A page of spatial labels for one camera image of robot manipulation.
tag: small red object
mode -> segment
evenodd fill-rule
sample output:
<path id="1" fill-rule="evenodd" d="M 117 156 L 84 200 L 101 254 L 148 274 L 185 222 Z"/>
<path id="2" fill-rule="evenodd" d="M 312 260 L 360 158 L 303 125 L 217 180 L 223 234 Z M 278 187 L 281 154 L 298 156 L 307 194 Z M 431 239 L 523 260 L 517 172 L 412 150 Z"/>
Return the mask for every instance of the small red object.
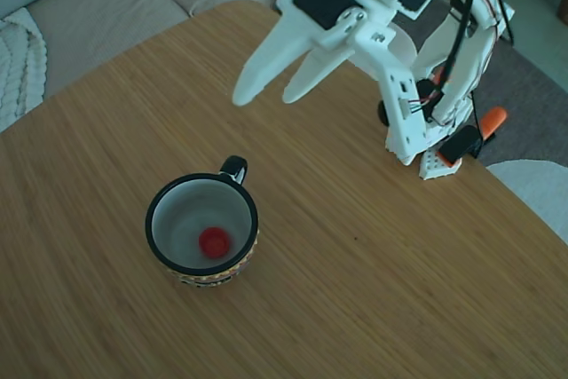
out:
<path id="1" fill-rule="evenodd" d="M 211 226 L 199 236 L 199 247 L 206 257 L 223 257 L 231 248 L 229 234 L 223 228 Z"/>

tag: bamboo tabletop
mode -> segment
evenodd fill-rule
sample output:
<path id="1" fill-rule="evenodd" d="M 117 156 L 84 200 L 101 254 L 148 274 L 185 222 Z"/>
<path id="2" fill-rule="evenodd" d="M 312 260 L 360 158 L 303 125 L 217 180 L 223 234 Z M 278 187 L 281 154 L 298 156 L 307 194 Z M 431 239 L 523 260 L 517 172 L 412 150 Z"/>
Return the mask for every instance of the bamboo tabletop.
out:
<path id="1" fill-rule="evenodd" d="M 421 181 L 350 65 L 293 105 L 291 71 L 232 105 L 277 18 L 205 12 L 0 135 L 0 377 L 568 377 L 568 248 L 480 163 Z M 146 209 L 230 154 L 257 250 L 188 287 L 147 247 Z"/>

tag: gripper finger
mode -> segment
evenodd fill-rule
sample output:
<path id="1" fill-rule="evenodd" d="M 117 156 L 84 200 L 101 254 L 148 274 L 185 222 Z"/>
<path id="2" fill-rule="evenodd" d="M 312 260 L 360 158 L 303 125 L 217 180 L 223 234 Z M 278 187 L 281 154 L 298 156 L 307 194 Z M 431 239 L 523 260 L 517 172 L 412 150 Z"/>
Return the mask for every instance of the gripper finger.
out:
<path id="1" fill-rule="evenodd" d="M 302 66 L 290 80 L 282 100 L 286 104 L 298 101 L 354 52 L 350 46 L 339 47 L 333 51 L 315 48 L 306 56 Z"/>

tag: white robotic arm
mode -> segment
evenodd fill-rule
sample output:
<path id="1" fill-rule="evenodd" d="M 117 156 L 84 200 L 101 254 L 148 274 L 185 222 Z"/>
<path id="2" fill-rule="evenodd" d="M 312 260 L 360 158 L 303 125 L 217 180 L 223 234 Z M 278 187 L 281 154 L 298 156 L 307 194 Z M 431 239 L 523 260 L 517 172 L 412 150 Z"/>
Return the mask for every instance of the white robotic arm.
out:
<path id="1" fill-rule="evenodd" d="M 387 149 L 405 165 L 426 152 L 423 178 L 454 173 L 461 159 L 441 162 L 435 147 L 470 116 L 470 93 L 505 29 L 502 11 L 509 17 L 512 10 L 500 8 L 498 0 L 446 0 L 453 7 L 451 14 L 416 52 L 407 35 L 391 21 L 397 12 L 416 19 L 430 1 L 278 0 L 282 16 L 245 65 L 233 102 L 248 104 L 309 52 L 284 91 L 284 102 L 295 102 L 349 59 L 379 84 L 383 115 L 390 126 Z M 454 36 L 464 28 L 467 34 L 458 43 L 461 52 L 456 56 Z M 452 78 L 432 82 L 434 69 L 444 63 L 441 79 L 445 81 L 444 74 L 450 71 Z"/>

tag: basket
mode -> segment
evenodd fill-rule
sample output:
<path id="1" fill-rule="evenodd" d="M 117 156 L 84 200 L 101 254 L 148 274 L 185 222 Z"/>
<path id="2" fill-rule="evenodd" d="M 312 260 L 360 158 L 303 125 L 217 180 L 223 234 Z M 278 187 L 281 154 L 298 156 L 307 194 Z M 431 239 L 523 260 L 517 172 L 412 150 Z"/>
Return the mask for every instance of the basket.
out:
<path id="1" fill-rule="evenodd" d="M 558 6 L 558 18 L 568 25 L 568 0 L 561 0 Z"/>

